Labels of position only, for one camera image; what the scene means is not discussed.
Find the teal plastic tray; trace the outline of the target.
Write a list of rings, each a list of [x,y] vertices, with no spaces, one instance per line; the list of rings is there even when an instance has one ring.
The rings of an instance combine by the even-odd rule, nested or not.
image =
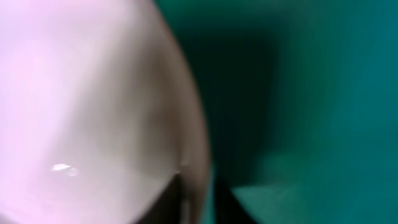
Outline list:
[[[397,222],[397,1],[158,1],[257,223]]]

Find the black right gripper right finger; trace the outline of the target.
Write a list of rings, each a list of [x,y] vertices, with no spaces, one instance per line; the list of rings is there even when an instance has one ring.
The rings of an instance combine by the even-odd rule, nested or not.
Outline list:
[[[257,224],[220,177],[215,179],[214,203],[216,224]]]

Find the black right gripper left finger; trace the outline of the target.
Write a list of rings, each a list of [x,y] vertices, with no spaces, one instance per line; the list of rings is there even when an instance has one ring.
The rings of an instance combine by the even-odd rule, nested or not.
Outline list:
[[[135,224],[179,224],[182,203],[182,180],[175,174],[146,213]]]

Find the grey bowl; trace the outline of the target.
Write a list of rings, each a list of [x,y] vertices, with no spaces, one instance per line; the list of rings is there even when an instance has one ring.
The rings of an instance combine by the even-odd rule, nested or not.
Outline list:
[[[193,75],[154,1],[1,2],[1,222],[135,223],[210,177]]]

